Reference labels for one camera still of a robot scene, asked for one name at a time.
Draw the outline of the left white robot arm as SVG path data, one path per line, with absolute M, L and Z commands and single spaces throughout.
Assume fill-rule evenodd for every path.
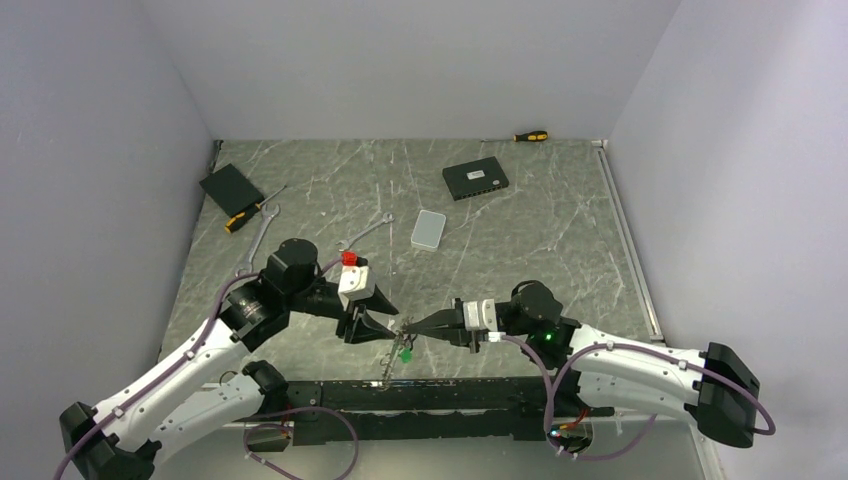
M 396 306 L 377 286 L 366 259 L 336 258 L 329 281 L 310 241 L 283 241 L 257 272 L 242 272 L 219 290 L 210 314 L 173 352 L 95 405 L 77 402 L 60 416 L 61 478 L 74 466 L 86 479 L 148 479 L 166 459 L 222 425 L 272 420 L 290 403 L 283 374 L 251 354 L 289 325 L 293 313 L 332 319 L 349 344 L 392 337 L 375 320 Z

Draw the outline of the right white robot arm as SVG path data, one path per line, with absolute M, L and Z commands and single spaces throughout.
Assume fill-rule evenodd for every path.
M 707 438 L 750 448 L 776 425 L 759 400 L 760 382 L 736 352 L 656 346 L 606 333 L 563 316 L 563 305 L 538 280 L 519 283 L 505 302 L 463 301 L 403 328 L 476 350 L 509 341 L 539 368 L 546 393 L 543 425 L 564 415 L 623 408 L 688 422 Z

